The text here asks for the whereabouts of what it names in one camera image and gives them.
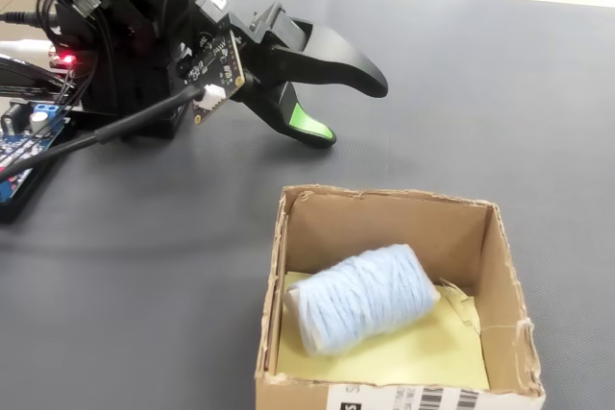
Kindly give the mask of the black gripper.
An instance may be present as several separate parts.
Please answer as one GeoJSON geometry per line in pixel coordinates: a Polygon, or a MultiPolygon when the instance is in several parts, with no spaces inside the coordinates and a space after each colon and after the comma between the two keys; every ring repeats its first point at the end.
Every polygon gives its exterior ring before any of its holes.
{"type": "Polygon", "coordinates": [[[288,15],[279,2],[250,25],[228,12],[225,29],[234,33],[243,70],[242,103],[274,131],[311,148],[329,149],[336,135],[306,113],[293,83],[343,84],[374,98],[388,94],[382,72],[352,43],[288,15]]]}

